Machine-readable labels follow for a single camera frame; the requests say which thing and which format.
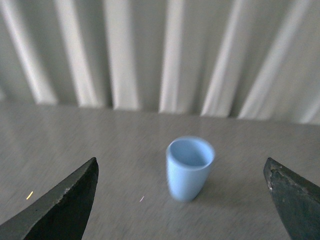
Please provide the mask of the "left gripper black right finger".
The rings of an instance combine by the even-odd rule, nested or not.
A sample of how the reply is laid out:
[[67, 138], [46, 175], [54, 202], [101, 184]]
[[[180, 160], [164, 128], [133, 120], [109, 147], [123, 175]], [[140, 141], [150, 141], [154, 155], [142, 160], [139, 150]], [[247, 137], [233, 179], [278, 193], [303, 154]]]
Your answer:
[[263, 175], [292, 240], [320, 238], [320, 187], [269, 157]]

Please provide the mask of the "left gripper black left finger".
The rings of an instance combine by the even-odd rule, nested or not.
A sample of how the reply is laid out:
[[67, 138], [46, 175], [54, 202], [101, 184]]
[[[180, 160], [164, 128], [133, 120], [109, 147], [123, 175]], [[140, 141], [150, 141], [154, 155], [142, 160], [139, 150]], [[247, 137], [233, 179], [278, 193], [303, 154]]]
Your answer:
[[2, 240], [80, 240], [92, 210], [99, 165], [95, 157], [0, 226]]

